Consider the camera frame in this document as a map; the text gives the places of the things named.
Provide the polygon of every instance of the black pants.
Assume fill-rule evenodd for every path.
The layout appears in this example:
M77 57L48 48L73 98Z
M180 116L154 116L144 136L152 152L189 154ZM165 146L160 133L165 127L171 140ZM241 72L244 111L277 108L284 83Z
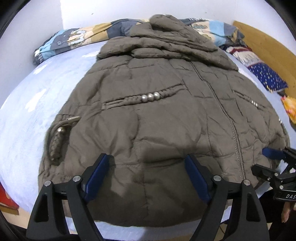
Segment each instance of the black pants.
M296 211L291 211L286 223L281 222L284 202L273 200L273 191L268 191L260 198L266 221L272 223L269 229L270 241L296 240Z

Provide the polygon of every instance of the bed sheet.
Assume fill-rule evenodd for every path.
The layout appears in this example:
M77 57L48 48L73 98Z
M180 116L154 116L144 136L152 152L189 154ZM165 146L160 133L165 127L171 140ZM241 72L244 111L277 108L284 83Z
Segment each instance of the bed sheet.
M40 64L10 94L0 109L0 181L8 194L26 211L31 212L38 195L38 169L43 152L43 138L56 113L71 91L95 63L95 57L105 42L83 46L56 55ZM286 127L291 147L296 148L296 132L282 106L280 96L269 93L259 80L232 55L228 56L267 97ZM281 162L280 170L285 167ZM263 184L262 195L269 188ZM222 221L227 220L230 207ZM71 218L66 218L69 229L75 232ZM192 234L198 221L172 227L120 227L96 222L102 236L113 240L163 240Z

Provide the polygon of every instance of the floor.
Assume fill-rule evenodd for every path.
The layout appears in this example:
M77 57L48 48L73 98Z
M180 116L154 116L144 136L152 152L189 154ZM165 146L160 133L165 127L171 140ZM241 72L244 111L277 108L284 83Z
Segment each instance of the floor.
M28 212L26 212L25 210L23 210L22 208L19 208L20 215L13 215L13 214L9 214L9 213L3 213L3 214L8 222L10 222L14 225L23 227L23 228L27 228L30 214ZM217 235L216 235L216 238L214 241L219 241L223 238L226 227L227 227L226 224L220 225L220 228L217 232ZM190 238L191 238L191 235L188 235L188 236L176 237L173 239L163 240L163 241L189 241Z

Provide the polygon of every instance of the wooden headboard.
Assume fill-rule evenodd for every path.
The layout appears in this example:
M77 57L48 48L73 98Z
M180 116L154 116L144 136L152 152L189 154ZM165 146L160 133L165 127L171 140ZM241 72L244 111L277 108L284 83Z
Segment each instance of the wooden headboard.
M237 21L233 25L244 34L243 40L253 52L287 81L289 88L286 94L296 98L296 56L280 42L256 28Z

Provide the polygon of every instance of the red object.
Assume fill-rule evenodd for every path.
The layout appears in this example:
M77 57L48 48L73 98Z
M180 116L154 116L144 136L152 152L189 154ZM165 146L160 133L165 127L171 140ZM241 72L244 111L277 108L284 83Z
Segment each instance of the red object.
M17 205L6 193L2 184L0 183L0 204L4 204L10 208L18 209L19 205Z

